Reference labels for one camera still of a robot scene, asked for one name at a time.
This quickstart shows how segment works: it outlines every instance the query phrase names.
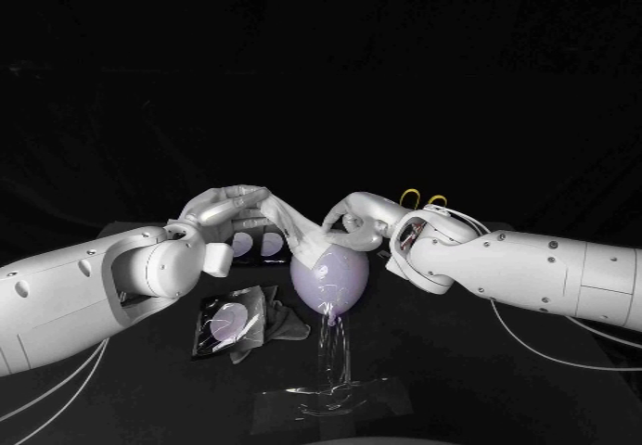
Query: lavender balloon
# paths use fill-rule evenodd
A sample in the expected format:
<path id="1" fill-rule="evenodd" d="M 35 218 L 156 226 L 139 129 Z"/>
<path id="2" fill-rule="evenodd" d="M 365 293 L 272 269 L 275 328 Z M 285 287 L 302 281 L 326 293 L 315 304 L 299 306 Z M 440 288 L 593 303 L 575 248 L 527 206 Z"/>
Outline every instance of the lavender balloon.
<path id="1" fill-rule="evenodd" d="M 290 274 L 295 289 L 305 304 L 322 315 L 329 315 L 335 325 L 338 315 L 345 313 L 361 298 L 368 283 L 368 255 L 337 244 L 331 245 L 308 269 L 296 257 Z"/>

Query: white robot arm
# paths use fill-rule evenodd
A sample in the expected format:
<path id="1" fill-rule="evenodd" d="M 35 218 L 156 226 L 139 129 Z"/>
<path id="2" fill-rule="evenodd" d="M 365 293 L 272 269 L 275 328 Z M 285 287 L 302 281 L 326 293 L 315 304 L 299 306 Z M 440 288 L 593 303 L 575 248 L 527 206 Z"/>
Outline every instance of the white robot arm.
<path id="1" fill-rule="evenodd" d="M 0 376 L 70 357 L 162 311 L 191 292 L 201 272 L 228 276 L 233 250 L 223 241 L 240 227 L 270 223 L 251 208 L 267 196 L 256 186 L 211 189 L 165 227 L 0 268 Z"/>
<path id="2" fill-rule="evenodd" d="M 440 206 L 410 211 L 364 192 L 332 209 L 326 231 L 341 215 L 350 234 L 328 233 L 328 241 L 373 250 L 390 237 L 387 269 L 433 294 L 456 281 L 485 299 L 642 331 L 640 249 L 511 231 L 478 235 Z"/>

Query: cable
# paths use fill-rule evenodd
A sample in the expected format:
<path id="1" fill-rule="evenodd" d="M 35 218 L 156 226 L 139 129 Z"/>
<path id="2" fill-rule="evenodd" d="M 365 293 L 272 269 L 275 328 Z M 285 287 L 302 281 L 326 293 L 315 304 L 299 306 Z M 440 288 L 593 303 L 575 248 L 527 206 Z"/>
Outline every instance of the cable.
<path id="1" fill-rule="evenodd" d="M 632 341 L 624 340 L 622 338 L 614 337 L 609 334 L 605 334 L 603 332 L 598 331 L 593 327 L 588 326 L 583 322 L 580 322 L 579 320 L 576 320 L 573 317 L 566 317 L 575 324 L 578 324 L 579 326 L 582 326 L 585 329 L 588 329 L 589 331 L 592 331 L 595 334 L 598 334 L 599 336 L 603 336 L 606 338 L 609 338 L 612 341 L 618 341 L 619 343 L 624 343 L 625 345 L 634 346 L 635 348 L 641 348 L 642 349 L 642 345 L 640 345 L 638 343 L 634 343 Z"/>
<path id="2" fill-rule="evenodd" d="M 508 326 L 505 325 L 505 321 L 503 320 L 503 316 L 498 313 L 498 308 L 495 307 L 495 301 L 491 300 L 491 304 L 492 304 L 492 309 L 495 310 L 495 314 L 498 315 L 500 321 L 503 322 L 503 325 L 505 327 L 505 330 L 508 331 L 508 334 L 511 336 L 514 336 L 514 338 L 520 341 L 520 343 L 523 343 L 523 346 L 526 348 L 528 348 L 533 352 L 536 352 L 539 355 L 541 355 L 544 357 L 544 359 L 553 360 L 554 362 L 567 364 L 569 366 L 576 366 L 578 368 L 586 368 L 586 369 L 596 369 L 599 371 L 642 371 L 642 368 L 608 368 L 603 366 L 591 366 L 588 364 L 580 364 L 580 363 L 572 363 L 572 362 L 566 362 L 565 360 L 556 359 L 554 357 L 550 357 L 549 355 L 543 354 L 541 352 L 539 352 L 537 350 L 534 350 L 518 338 L 518 336 L 513 333 L 511 329 L 508 328 Z"/>
<path id="3" fill-rule="evenodd" d="M 107 348 L 107 341 L 109 338 L 101 342 L 101 344 L 97 347 L 97 350 L 94 350 L 94 353 L 91 354 L 90 358 L 87 359 L 87 361 L 84 362 L 84 364 L 81 365 L 81 367 L 77 369 L 77 372 L 37 399 L 34 399 L 26 405 L 24 405 L 16 411 L 13 411 L 12 413 L 3 415 L 3 417 L 0 417 L 0 422 L 5 422 L 11 417 L 13 417 L 18 413 L 21 413 L 26 408 L 29 408 L 29 406 L 35 405 L 47 396 L 49 396 L 60 388 L 61 386 L 77 376 L 78 372 L 86 368 L 86 366 L 90 364 L 91 360 L 94 359 L 94 357 L 97 356 L 97 354 L 101 352 L 101 350 L 104 350 L 104 348 Z"/>
<path id="4" fill-rule="evenodd" d="M 488 230 L 488 227 L 474 218 L 471 218 L 465 213 L 452 210 L 452 209 L 446 209 L 442 206 L 435 206 L 442 210 L 446 210 L 452 213 L 455 213 L 456 215 L 462 216 L 469 222 L 475 222 L 485 230 L 487 233 L 490 234 L 491 231 Z M 580 364 L 580 363 L 573 363 L 573 362 L 566 362 L 565 360 L 556 359 L 554 357 L 550 357 L 549 355 L 543 354 L 541 352 L 539 352 L 537 350 L 534 350 L 524 342 L 523 340 L 518 338 L 518 336 L 515 335 L 515 333 L 511 331 L 511 329 L 508 328 L 508 326 L 505 325 L 505 320 L 503 319 L 503 315 L 500 315 L 498 312 L 498 308 L 495 306 L 495 301 L 491 300 L 491 304 L 492 304 L 492 309 L 495 311 L 495 314 L 498 316 L 498 319 L 503 323 L 503 326 L 505 327 L 505 330 L 508 331 L 508 334 L 520 341 L 520 343 L 523 344 L 523 346 L 531 350 L 531 352 L 536 352 L 540 356 L 543 356 L 544 359 L 552 360 L 553 362 L 559 362 L 563 364 L 567 364 L 569 366 L 576 366 L 578 368 L 585 368 L 585 369 L 595 369 L 599 371 L 618 371 L 618 372 L 637 372 L 637 371 L 642 371 L 642 368 L 616 368 L 616 367 L 605 367 L 605 366 L 592 366 L 588 364 Z M 642 349 L 642 345 L 638 345 L 637 343 L 632 343 L 631 341 L 624 340 L 622 338 L 609 336 L 608 334 L 605 334 L 603 332 L 599 332 L 598 330 L 595 330 L 592 327 L 589 327 L 586 324 L 583 324 L 582 322 L 579 322 L 578 320 L 575 320 L 572 317 L 566 317 L 569 318 L 569 320 L 572 320 L 572 322 L 575 322 L 576 324 L 579 324 L 585 329 L 589 329 L 592 332 L 595 332 L 596 334 L 599 334 L 601 336 L 605 336 L 606 338 L 609 338 L 614 341 L 619 341 L 621 343 L 624 343 L 625 345 L 634 346 L 637 348 Z"/>
<path id="5" fill-rule="evenodd" d="M 84 380 L 84 382 L 83 382 L 83 386 L 80 387 L 80 389 L 78 389 L 78 391 L 77 391 L 77 393 L 74 394 L 74 397 L 71 398 L 71 400 L 70 400 L 70 402 L 67 403 L 67 405 L 64 406 L 64 408 L 61 409 L 61 411 L 58 411 L 55 414 L 54 414 L 54 416 L 51 417 L 51 419 L 41 425 L 41 427 L 19 441 L 19 442 L 16 442 L 16 444 L 15 445 L 22 445 L 39 432 L 41 432 L 41 430 L 54 422 L 54 420 L 57 419 L 57 417 L 64 413 L 64 410 L 67 409 L 67 407 L 71 405 L 71 403 L 73 403 L 73 401 L 77 399 L 77 397 L 78 397 L 78 395 L 81 394 L 81 391 L 83 391 L 83 389 L 84 389 L 84 387 L 86 387 L 86 385 L 87 385 L 87 383 L 88 383 L 88 381 L 90 381 L 90 378 L 91 378 L 91 376 L 94 375 L 94 372 L 97 371 L 97 368 L 99 368 L 99 364 L 101 363 L 101 358 L 103 358 L 103 354 L 104 354 L 104 351 L 107 350 L 107 343 L 110 342 L 110 339 L 107 338 L 104 341 L 103 341 L 103 343 L 104 343 L 104 347 L 103 347 L 103 350 L 101 350 L 101 355 L 100 355 L 100 357 L 99 357 L 99 359 L 97 359 L 97 363 L 94 364 L 94 368 L 93 368 L 93 370 L 91 370 L 91 373 L 90 373 L 90 375 L 87 376 L 87 378 L 86 378 L 86 380 Z"/>

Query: black cloth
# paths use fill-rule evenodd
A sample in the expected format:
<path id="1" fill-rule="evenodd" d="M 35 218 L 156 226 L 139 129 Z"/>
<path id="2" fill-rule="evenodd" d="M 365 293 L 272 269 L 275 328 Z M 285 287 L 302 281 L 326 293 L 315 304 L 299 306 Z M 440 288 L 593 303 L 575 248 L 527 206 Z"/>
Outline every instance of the black cloth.
<path id="1" fill-rule="evenodd" d="M 487 225 L 491 230 L 503 227 Z M 132 227 L 123 224 L 120 231 Z M 487 300 L 456 284 L 448 294 L 432 295 L 386 271 L 376 252 L 370 262 L 368 286 L 350 311 L 352 376 L 361 381 L 399 377 L 414 414 L 357 424 L 358 435 L 462 445 L 640 443 L 642 406 L 618 373 L 547 361 L 505 332 Z M 309 338 L 270 342 L 238 365 L 226 354 L 191 362 L 200 300 L 256 285 L 279 285 L 283 304 L 312 326 Z M 563 317 L 505 305 L 500 309 L 539 350 L 573 362 L 611 365 L 591 334 Z M 318 383 L 321 319 L 296 294 L 288 266 L 234 268 L 226 279 L 204 274 L 191 294 L 113 337 L 80 398 L 29 443 L 266 445 L 319 440 L 316 429 L 264 436 L 249 431 L 254 394 Z M 0 412 L 41 395 L 88 354 L 3 377 Z M 60 410 L 83 375 L 0 425 L 8 443 Z"/>

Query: black table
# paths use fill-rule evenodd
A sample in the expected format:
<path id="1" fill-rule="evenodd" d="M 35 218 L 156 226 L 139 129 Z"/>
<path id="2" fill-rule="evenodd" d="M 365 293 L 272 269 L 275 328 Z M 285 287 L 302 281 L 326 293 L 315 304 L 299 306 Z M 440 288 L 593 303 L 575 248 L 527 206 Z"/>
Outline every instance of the black table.
<path id="1" fill-rule="evenodd" d="M 101 235 L 145 223 L 112 224 Z M 487 223 L 491 230 L 507 229 Z M 396 377 L 413 414 L 363 424 L 360 436 L 477 443 L 616 443 L 642 440 L 642 406 L 619 373 L 578 369 L 533 354 L 505 332 L 487 300 L 455 284 L 423 292 L 370 253 L 370 283 L 350 311 L 352 376 Z M 279 285 L 277 299 L 312 326 L 308 340 L 269 342 L 237 365 L 228 356 L 191 362 L 200 300 L 247 286 Z M 498 306 L 523 340 L 572 362 L 611 365 L 592 335 L 563 317 Z M 181 301 L 116 335 L 73 405 L 29 444 L 299 444 L 331 439 L 318 428 L 250 435 L 256 394 L 318 384 L 322 317 L 295 292 L 288 266 L 202 275 Z M 74 372 L 91 350 L 0 379 L 0 413 Z M 65 405 L 91 366 L 35 407 L 0 424 L 13 443 Z"/>

